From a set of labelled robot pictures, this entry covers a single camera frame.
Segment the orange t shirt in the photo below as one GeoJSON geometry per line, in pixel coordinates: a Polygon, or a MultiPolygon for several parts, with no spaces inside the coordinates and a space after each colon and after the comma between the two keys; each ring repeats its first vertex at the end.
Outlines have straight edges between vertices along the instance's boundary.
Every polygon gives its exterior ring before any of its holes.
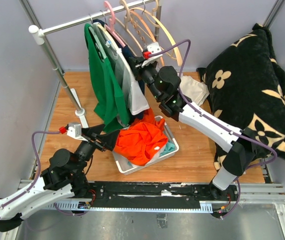
{"type": "Polygon", "coordinates": [[[145,110],[142,119],[119,132],[113,151],[136,166],[145,166],[168,142],[165,123],[155,119],[151,108],[145,110]]]}

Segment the teal t shirt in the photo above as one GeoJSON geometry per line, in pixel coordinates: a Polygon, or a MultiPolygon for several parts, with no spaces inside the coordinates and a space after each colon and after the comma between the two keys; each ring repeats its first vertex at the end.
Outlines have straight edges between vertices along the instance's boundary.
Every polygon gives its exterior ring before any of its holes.
{"type": "Polygon", "coordinates": [[[176,150],[176,145],[170,141],[166,143],[166,145],[161,149],[160,157],[171,154],[176,150]]]}

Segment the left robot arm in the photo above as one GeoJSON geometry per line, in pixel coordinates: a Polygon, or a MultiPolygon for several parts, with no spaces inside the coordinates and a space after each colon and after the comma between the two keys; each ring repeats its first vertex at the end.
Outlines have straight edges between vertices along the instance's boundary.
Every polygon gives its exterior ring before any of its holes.
{"type": "Polygon", "coordinates": [[[49,167],[37,171],[33,181],[17,192],[0,198],[0,232],[11,231],[42,208],[68,198],[84,198],[95,192],[84,172],[95,151],[113,151],[120,133],[103,134],[104,124],[82,127],[77,122],[62,126],[52,134],[66,134],[80,142],[76,151],[58,149],[49,167]]]}

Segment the pink hanger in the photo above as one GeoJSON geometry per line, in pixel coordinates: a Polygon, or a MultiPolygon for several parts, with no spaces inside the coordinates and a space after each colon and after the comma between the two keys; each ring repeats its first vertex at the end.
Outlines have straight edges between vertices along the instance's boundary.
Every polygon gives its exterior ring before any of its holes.
{"type": "Polygon", "coordinates": [[[109,30],[108,31],[114,36],[114,38],[124,48],[126,46],[126,44],[123,42],[123,40],[115,32],[115,23],[116,23],[115,12],[113,11],[113,8],[112,8],[111,4],[108,1],[105,0],[103,5],[110,12],[110,18],[109,18],[109,24],[108,24],[109,30]]]}

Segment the beige hanger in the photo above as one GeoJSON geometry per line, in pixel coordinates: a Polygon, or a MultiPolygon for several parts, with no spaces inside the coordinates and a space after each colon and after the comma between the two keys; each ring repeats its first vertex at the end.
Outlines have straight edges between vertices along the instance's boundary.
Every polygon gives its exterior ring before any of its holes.
{"type": "Polygon", "coordinates": [[[146,42],[145,37],[142,36],[138,23],[132,16],[133,11],[130,10],[125,0],[120,0],[119,4],[124,7],[125,16],[123,17],[123,26],[126,32],[131,36],[138,49],[142,52],[144,49],[144,43],[146,42]]]}

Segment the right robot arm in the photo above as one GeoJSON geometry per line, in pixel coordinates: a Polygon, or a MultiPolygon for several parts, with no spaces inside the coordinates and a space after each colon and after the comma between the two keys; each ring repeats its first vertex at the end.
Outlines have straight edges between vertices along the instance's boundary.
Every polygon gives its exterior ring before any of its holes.
{"type": "Polygon", "coordinates": [[[228,125],[192,102],[180,91],[181,78],[174,67],[163,66],[157,70],[157,61],[143,57],[130,57],[128,64],[137,80],[148,87],[162,113],[200,131],[226,152],[222,166],[209,183],[209,195],[214,200],[221,200],[257,153],[250,141],[251,131],[228,125]]]}

